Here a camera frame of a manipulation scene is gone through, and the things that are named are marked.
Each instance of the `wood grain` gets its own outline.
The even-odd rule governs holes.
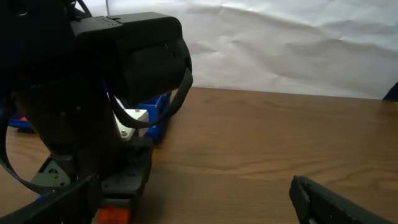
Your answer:
[[[155,150],[134,223],[298,223],[293,175],[398,223],[397,136],[390,102],[194,88]],[[48,154],[11,128],[7,147],[26,179]],[[0,178],[0,215],[35,199]]]

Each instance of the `wrinkled paper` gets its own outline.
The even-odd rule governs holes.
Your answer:
[[[398,1],[86,0],[180,20],[194,86],[382,99],[398,81]]]

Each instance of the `orange object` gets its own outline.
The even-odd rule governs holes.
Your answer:
[[[99,224],[128,224],[131,211],[126,208],[101,208],[98,214]]]

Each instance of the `table surface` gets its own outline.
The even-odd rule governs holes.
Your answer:
[[[156,147],[134,223],[298,223],[293,175],[398,223],[398,105],[379,100],[193,88]],[[48,156],[9,128],[15,170]],[[6,171],[0,215],[33,201]]]

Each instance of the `white paper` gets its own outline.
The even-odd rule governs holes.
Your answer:
[[[178,18],[195,86],[381,99],[398,81],[395,0],[108,0],[108,11]]]

